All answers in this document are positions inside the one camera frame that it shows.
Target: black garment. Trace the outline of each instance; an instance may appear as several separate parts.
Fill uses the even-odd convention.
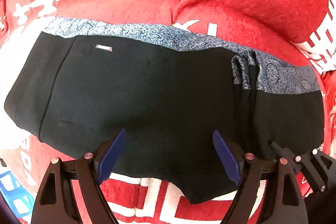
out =
[[[97,44],[113,51],[95,48]],[[268,142],[294,153],[323,142],[320,91],[297,95],[234,84],[224,48],[177,52],[127,38],[41,33],[5,102],[17,126],[73,157],[122,128],[128,145],[114,172],[168,180],[191,203],[236,190],[212,133],[272,159]]]

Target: gray patterned fabric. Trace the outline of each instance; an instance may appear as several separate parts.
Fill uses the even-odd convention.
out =
[[[162,24],[118,24],[77,18],[54,17],[43,32],[64,38],[79,35],[125,37],[175,51],[199,51],[223,47],[237,53],[232,61],[234,84],[250,89],[249,66],[258,66],[257,90],[272,94],[302,94],[320,90],[311,66],[296,67],[265,52],[217,37],[192,33]]]

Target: metal pin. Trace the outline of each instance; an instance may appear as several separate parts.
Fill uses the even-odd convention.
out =
[[[87,160],[91,159],[92,157],[93,157],[93,153],[91,153],[91,152],[87,152],[87,153],[84,155],[84,158],[87,159]]]
[[[55,158],[52,158],[51,163],[56,164],[58,163],[58,161],[59,161],[59,158],[55,157]]]
[[[247,158],[248,160],[253,160],[254,159],[254,155],[252,153],[246,153],[245,154],[245,158]]]
[[[286,160],[285,158],[281,158],[280,163],[286,165],[288,163],[288,160]]]

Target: red cloth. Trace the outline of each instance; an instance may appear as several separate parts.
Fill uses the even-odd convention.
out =
[[[90,18],[111,24],[161,23],[215,35],[228,41],[257,48],[294,65],[309,65],[312,62],[321,73],[334,66],[333,57],[336,47],[333,42],[336,39],[333,29],[336,17],[332,17],[335,11],[334,3],[336,3],[334,0],[2,0],[0,17],[6,28],[0,32],[0,45],[7,37],[7,27],[9,32],[13,33],[19,24],[27,26],[35,18],[46,15]],[[324,80],[327,91],[321,83],[322,92],[327,94],[327,98],[329,94],[333,94],[330,96],[334,99],[333,82],[330,82],[332,87],[329,87],[327,82],[328,80]],[[329,153],[332,140],[329,109],[332,108],[329,108],[325,101],[324,103],[325,142],[321,149]],[[34,137],[30,140],[29,151],[7,150],[5,160],[19,181],[31,193],[36,193],[50,159],[53,156],[60,156],[66,160],[68,157],[45,144],[38,143]],[[302,183],[305,181],[302,176],[298,176],[298,181],[304,195],[309,186],[307,183]],[[143,208],[147,197],[144,193],[148,193],[148,187],[146,189],[140,186],[140,183],[125,183],[112,179],[102,185],[108,201],[121,206],[120,212],[124,214],[116,214],[116,216],[124,222],[166,221],[184,224],[182,222],[190,222],[190,219],[219,220],[230,204],[228,201],[210,201],[202,205],[189,205],[185,198],[179,197],[178,190],[172,190],[172,188],[173,186],[167,182],[160,183],[159,189],[156,189],[157,194],[151,195],[151,197],[156,195],[156,201],[152,203],[155,207],[154,212],[150,209],[138,211],[140,215],[148,214],[149,211],[153,213],[153,216],[148,217],[134,214],[126,216],[131,215],[134,208]],[[79,189],[75,188],[75,190],[76,196],[80,196]],[[167,209],[170,215],[173,214],[171,218],[167,218],[164,214],[166,208],[164,201],[170,200],[172,205],[174,198],[178,199],[176,211]],[[80,203],[79,207],[83,210],[83,203]]]

